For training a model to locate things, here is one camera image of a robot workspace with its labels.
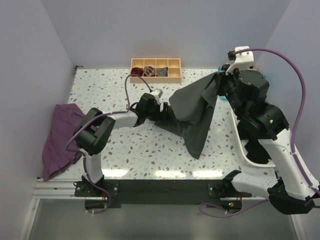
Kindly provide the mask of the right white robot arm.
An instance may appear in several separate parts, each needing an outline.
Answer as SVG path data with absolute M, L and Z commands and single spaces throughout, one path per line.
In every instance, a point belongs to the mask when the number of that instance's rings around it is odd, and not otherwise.
M 219 71 L 213 76 L 215 94 L 225 96 L 239 123 L 237 135 L 247 140 L 254 157 L 272 160 L 278 179 L 248 175 L 234 170 L 224 178 L 223 192 L 230 197 L 238 192 L 268 200 L 285 215 L 307 214 L 314 207 L 320 183 L 300 160 L 291 143 L 293 133 L 283 112 L 266 102 L 270 84 L 255 70 Z

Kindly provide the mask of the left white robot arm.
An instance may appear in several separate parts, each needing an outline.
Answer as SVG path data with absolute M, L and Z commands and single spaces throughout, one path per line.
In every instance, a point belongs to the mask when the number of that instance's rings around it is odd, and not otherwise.
M 88 182 L 86 191 L 92 196 L 99 196 L 104 190 L 101 166 L 101 152 L 107 145 L 113 130 L 135 128 L 146 120 L 166 123 L 169 121 L 169 104 L 161 103 L 160 97 L 145 93 L 138 102 L 128 106 L 125 111 L 103 113 L 93 107 L 84 116 L 73 133 L 72 140 L 83 155 L 83 178 Z

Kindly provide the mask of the dark grey t shirt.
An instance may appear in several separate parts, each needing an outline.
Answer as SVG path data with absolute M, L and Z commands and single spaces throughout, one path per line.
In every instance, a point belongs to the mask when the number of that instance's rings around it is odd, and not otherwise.
M 217 102 L 220 83 L 218 72 L 211 73 L 183 88 L 169 98 L 167 122 L 155 126 L 183 138 L 188 153 L 199 159 L 204 149 Z

